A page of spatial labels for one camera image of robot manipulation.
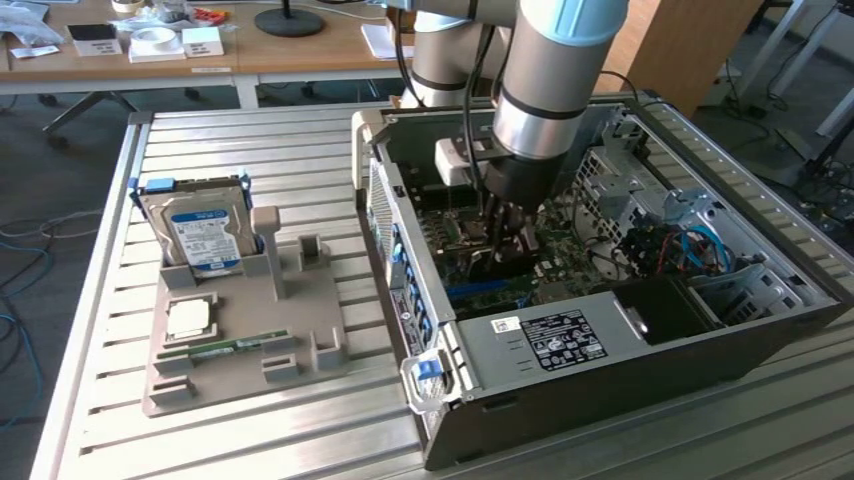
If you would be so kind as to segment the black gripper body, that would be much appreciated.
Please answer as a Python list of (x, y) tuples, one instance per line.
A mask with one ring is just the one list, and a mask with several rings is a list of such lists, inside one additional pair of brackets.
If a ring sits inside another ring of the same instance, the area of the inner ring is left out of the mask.
[(485, 174), (487, 191), (525, 211), (537, 211), (553, 191), (565, 159), (562, 155), (542, 160), (521, 156), (491, 160)]

